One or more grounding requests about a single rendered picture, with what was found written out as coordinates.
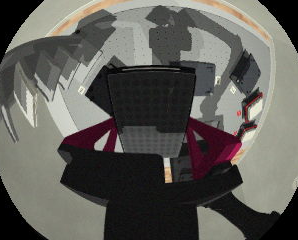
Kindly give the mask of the white well plate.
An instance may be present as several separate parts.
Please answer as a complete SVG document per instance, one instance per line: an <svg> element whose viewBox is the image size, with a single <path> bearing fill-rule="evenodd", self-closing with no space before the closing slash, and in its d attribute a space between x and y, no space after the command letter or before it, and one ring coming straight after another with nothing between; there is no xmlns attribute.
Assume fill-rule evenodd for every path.
<svg viewBox="0 0 298 240"><path fill-rule="evenodd" d="M38 126L39 91L32 81L26 78L19 61L15 66L14 96L31 125Z"/></svg>
<svg viewBox="0 0 298 240"><path fill-rule="evenodd" d="M248 120L254 118L262 110L262 97L248 108Z"/></svg>
<svg viewBox="0 0 298 240"><path fill-rule="evenodd" d="M253 137L255 131L256 131L256 128L255 128L255 129L253 128L253 129L247 130L247 131L243 134L243 136L242 136L242 138L241 138L241 142L245 142L245 141L247 141L247 140L252 139L252 137Z"/></svg>

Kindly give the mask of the grey tower with black slots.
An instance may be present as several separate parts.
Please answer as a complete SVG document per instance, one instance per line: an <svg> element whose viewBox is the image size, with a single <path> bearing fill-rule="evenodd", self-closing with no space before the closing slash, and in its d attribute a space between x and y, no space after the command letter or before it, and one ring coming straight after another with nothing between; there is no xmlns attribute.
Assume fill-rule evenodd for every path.
<svg viewBox="0 0 298 240"><path fill-rule="evenodd" d="M0 64L0 121L3 118L14 143L18 143L19 139L9 109L16 102L16 63L19 61L26 78L32 81L48 103L54 99L57 84L63 91L69 89L73 77L83 84L102 53L82 37L74 35L32 40L5 53Z"/></svg>

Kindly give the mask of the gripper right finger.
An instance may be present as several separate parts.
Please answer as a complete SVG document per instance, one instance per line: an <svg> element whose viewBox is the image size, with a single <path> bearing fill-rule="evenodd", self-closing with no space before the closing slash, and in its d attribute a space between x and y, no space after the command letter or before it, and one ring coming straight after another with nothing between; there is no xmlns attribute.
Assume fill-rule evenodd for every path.
<svg viewBox="0 0 298 240"><path fill-rule="evenodd" d="M197 144L193 130L209 144L205 156ZM242 146L238 137L192 117L189 118L186 138L193 180L203 178L214 165L231 161Z"/></svg>

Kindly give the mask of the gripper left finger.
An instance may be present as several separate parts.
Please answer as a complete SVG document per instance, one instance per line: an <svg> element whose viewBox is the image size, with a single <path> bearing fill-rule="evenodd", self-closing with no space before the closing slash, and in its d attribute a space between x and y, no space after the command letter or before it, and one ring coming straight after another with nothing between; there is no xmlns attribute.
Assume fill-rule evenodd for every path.
<svg viewBox="0 0 298 240"><path fill-rule="evenodd" d="M95 143L108 131L110 131L110 133L102 151L114 152L118 134L114 117L74 134L71 134L65 137L62 143L77 146L79 148L95 150Z"/></svg>

